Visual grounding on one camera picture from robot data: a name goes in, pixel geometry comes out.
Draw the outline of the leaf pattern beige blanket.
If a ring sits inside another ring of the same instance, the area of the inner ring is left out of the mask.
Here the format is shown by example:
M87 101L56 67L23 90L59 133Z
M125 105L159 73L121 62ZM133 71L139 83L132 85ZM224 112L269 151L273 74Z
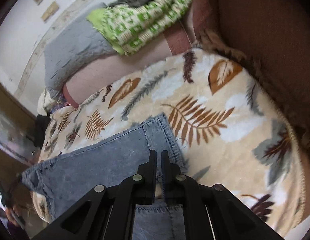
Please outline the leaf pattern beige blanket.
M94 145L159 114L188 174L201 184L225 185L281 236L301 223L305 173L291 125L241 65L201 49L56 111L39 159Z

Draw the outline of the black cloth at blanket edge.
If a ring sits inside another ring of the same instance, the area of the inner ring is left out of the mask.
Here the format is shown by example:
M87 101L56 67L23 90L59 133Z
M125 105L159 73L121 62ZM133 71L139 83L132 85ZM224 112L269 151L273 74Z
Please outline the black cloth at blanket edge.
M36 116L35 120L35 131L34 131L34 146L42 148L45 139L45 132L47 130L50 118L44 115Z

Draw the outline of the wooden door with glass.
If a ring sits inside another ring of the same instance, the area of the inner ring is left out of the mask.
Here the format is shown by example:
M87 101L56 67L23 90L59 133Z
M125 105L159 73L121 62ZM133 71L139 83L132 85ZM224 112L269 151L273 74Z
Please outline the wooden door with glass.
M37 153L34 131L33 114L0 83L0 149L24 165L33 165Z

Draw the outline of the grey quilted pillow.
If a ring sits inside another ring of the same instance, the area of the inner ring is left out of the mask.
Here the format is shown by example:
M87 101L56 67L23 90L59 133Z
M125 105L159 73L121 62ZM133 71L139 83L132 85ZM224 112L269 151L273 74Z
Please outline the grey quilted pillow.
M67 80L79 69L95 59L112 55L115 50L103 35L87 20L101 3L85 10L44 49L45 88L52 99L56 98Z

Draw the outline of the pink brown sofa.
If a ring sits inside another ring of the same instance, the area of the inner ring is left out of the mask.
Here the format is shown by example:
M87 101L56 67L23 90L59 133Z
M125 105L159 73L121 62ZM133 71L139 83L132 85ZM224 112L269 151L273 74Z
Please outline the pink brown sofa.
M185 52L205 39L212 50L242 51L244 65L288 117L310 155L310 0L194 0L186 16L139 54L103 56L63 87L78 106L128 73Z

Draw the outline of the cream floral pillow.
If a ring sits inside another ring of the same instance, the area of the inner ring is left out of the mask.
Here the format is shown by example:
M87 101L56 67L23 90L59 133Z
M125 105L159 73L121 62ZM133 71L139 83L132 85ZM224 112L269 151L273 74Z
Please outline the cream floral pillow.
M45 88L37 103L37 113L42 116L49 115L56 102L57 99L52 99L48 90Z

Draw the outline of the beige wall switch panel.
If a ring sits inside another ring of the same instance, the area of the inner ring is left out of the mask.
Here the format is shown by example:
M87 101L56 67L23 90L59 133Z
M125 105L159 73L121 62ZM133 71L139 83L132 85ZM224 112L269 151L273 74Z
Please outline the beige wall switch panel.
M48 6L46 11L41 16L43 22L47 22L47 20L54 15L59 10L59 5L56 1L52 2L51 5Z

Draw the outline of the green patterned folded quilt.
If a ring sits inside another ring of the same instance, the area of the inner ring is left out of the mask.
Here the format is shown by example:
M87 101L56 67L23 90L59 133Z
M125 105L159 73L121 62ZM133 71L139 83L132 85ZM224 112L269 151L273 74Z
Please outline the green patterned folded quilt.
M153 0L137 8L116 5L95 9L87 20L119 54L132 55L179 21L192 0Z

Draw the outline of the grey denim pants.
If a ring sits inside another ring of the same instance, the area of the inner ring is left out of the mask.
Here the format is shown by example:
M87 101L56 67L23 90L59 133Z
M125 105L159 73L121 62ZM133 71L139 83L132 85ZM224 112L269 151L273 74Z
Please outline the grey denim pants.
M149 153L166 150L183 173L187 164L164 114L107 138L95 145L59 155L22 173L22 183L45 197L49 218L55 220L98 184L119 185L134 175ZM168 207L157 198L135 210L133 239L185 239L181 206Z

